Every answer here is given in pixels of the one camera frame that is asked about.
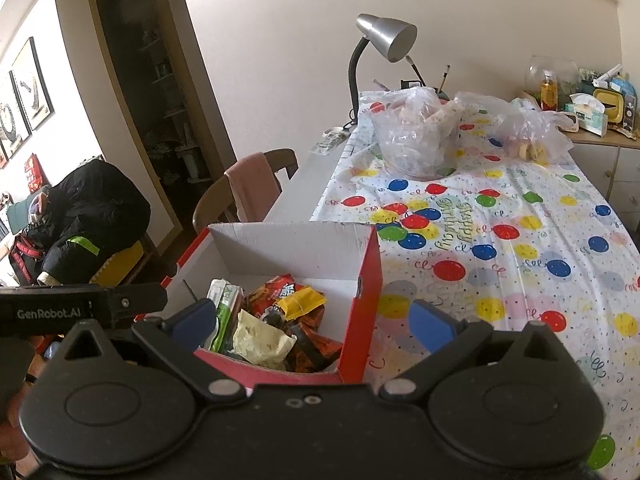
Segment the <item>balloon print tablecloth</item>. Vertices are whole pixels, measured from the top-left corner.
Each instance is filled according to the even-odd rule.
[[[471,107],[458,169],[435,182],[390,176],[366,118],[312,219],[368,222],[384,289],[366,380],[424,359],[408,320],[414,298],[500,330],[546,322],[600,396],[606,425],[589,459],[605,478],[640,474],[640,256],[569,156],[543,167],[507,158],[496,121]]]

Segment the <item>orange bottle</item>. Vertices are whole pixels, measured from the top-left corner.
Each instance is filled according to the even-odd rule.
[[[558,81],[553,70],[545,70],[540,86],[540,107],[542,110],[558,111]]]

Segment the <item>chair backrest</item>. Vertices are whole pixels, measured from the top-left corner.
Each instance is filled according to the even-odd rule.
[[[209,224],[218,222],[222,215],[228,222],[238,222],[238,216],[233,211],[234,194],[226,175],[217,179],[200,197],[193,212],[193,228],[200,233]]]
[[[287,170],[289,178],[298,170],[298,160],[293,150],[282,148],[279,150],[271,150],[265,152],[269,167],[273,173],[282,169]],[[220,217],[224,216],[228,222],[238,222],[238,216],[234,208],[234,195],[231,191],[231,184],[226,175],[221,176],[207,189],[195,211],[193,212],[193,228],[200,233],[207,225],[220,221]]]

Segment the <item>doorway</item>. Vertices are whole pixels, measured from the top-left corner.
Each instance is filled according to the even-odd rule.
[[[196,204],[223,167],[168,0],[89,1],[130,134],[174,224],[179,224],[176,231],[191,233]]]

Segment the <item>silver lamp shade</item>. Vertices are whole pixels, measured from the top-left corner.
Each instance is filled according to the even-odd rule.
[[[360,14],[356,25],[364,37],[391,63],[406,56],[418,36],[418,28],[411,23],[394,18],[379,18],[372,14]]]

